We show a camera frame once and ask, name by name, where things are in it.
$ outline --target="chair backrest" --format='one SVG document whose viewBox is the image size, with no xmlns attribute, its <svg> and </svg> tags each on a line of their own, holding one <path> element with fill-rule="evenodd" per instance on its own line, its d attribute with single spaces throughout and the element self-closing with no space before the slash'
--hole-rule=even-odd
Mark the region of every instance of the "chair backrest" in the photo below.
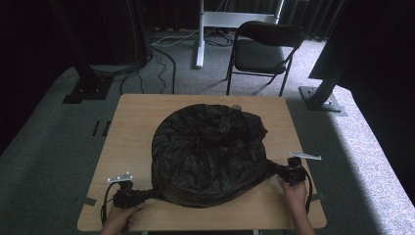
<svg viewBox="0 0 415 235">
<path fill-rule="evenodd" d="M 245 36 L 268 46 L 298 49 L 304 41 L 304 31 L 297 25 L 245 22 L 237 29 L 235 39 Z"/>
</svg>

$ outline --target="chair seat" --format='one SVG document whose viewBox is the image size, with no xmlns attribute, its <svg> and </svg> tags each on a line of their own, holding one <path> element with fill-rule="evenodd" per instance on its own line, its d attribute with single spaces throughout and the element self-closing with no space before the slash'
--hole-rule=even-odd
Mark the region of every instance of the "chair seat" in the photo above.
<svg viewBox="0 0 415 235">
<path fill-rule="evenodd" d="M 238 40 L 235 45 L 235 68 L 238 71 L 281 74 L 286 70 L 286 65 L 281 47 L 244 39 Z"/>
</svg>

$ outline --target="human hand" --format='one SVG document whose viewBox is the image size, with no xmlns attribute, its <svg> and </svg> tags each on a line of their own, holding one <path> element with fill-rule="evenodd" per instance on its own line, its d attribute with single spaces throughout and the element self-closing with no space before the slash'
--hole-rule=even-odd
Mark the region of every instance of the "human hand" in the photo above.
<svg viewBox="0 0 415 235">
<path fill-rule="evenodd" d="M 278 182 L 284 190 L 284 196 L 291 212 L 298 212 L 305 210 L 305 200 L 307 197 L 307 190 L 305 182 L 290 186 L 283 178 L 277 176 Z"/>
<path fill-rule="evenodd" d="M 111 207 L 110 213 L 108 214 L 107 221 L 101 230 L 101 235 L 121 234 L 122 228 L 125 226 L 125 224 L 128 222 L 129 227 L 133 222 L 132 215 L 140 211 L 141 208 L 142 204 L 130 209 L 120 209 L 113 205 Z"/>
</svg>

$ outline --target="white desk leg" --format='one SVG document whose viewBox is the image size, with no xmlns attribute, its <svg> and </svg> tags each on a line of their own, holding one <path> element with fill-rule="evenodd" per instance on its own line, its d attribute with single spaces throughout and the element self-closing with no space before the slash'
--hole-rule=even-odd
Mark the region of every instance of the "white desk leg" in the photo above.
<svg viewBox="0 0 415 235">
<path fill-rule="evenodd" d="M 205 40 L 204 40 L 204 0 L 201 0 L 201 14 L 199 19 L 199 48 L 198 48 L 198 60 L 196 67 L 201 68 L 204 66 L 204 52 L 205 52 Z"/>
</svg>

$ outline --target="tripod base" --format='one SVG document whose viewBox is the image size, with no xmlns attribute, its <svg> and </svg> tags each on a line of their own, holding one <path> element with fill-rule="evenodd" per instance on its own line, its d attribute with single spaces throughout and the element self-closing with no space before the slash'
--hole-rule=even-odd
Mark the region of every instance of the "tripod base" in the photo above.
<svg viewBox="0 0 415 235">
<path fill-rule="evenodd" d="M 329 99 L 327 99 L 327 101 L 321 106 L 315 106 L 314 104 L 312 104 L 311 97 L 315 94 L 317 88 L 318 87 L 309 86 L 299 87 L 300 95 L 310 111 L 333 112 L 335 116 L 347 117 L 345 108 L 338 104 L 333 94 L 331 94 Z"/>
<path fill-rule="evenodd" d="M 98 76 L 99 82 L 94 90 L 84 90 L 80 80 L 70 95 L 67 95 L 63 104 L 80 104 L 83 100 L 105 100 L 113 83 L 112 76 Z"/>
</svg>

